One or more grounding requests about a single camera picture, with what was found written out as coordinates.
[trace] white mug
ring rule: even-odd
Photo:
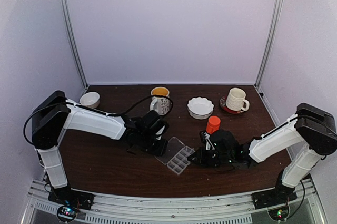
[[[245,99],[246,93],[239,88],[232,88],[226,100],[226,106],[232,111],[248,111],[249,101]]]
[[[167,96],[169,98],[170,91],[165,87],[156,87],[151,91],[151,95]],[[160,116],[165,115],[170,110],[170,101],[164,97],[152,97],[150,111],[155,110]]]

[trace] table surface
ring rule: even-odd
[[[100,110],[123,112],[133,103],[150,94],[159,85],[106,85],[91,86],[89,91],[101,95]],[[175,136],[185,145],[198,149],[202,144],[199,132],[205,130],[207,120],[196,120],[187,112],[187,102],[192,97],[203,96],[212,100],[212,115],[221,118],[221,129],[233,133],[239,143],[260,136],[274,128],[274,124],[255,88],[241,85],[247,93],[250,109],[240,115],[232,115],[219,107],[219,99],[233,85],[161,85],[170,90],[174,101],[172,112],[165,118],[170,128],[166,139]],[[145,101],[129,113],[143,116],[148,112]],[[190,164],[179,176],[153,156],[137,151],[127,153],[128,145],[101,135],[68,130],[60,151],[72,188],[98,193],[135,197],[200,197],[261,190],[275,186],[279,172],[289,163],[283,150],[257,167],[248,170],[201,168]]]

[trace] white bowl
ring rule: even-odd
[[[187,104],[190,115],[197,120],[204,120],[211,116],[214,104],[207,98],[192,98]]]
[[[100,104],[100,95],[97,92],[88,92],[81,96],[80,104],[89,108],[97,108]]]

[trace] scalloped white bowl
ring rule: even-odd
[[[204,120],[211,116],[214,104],[207,98],[197,97],[189,100],[187,109],[190,116],[197,120]]]

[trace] orange lid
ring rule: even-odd
[[[211,116],[211,117],[209,117],[209,121],[207,123],[206,132],[208,134],[212,134],[213,132],[219,130],[220,123],[221,123],[221,120],[220,120],[219,117],[217,117],[217,116]]]

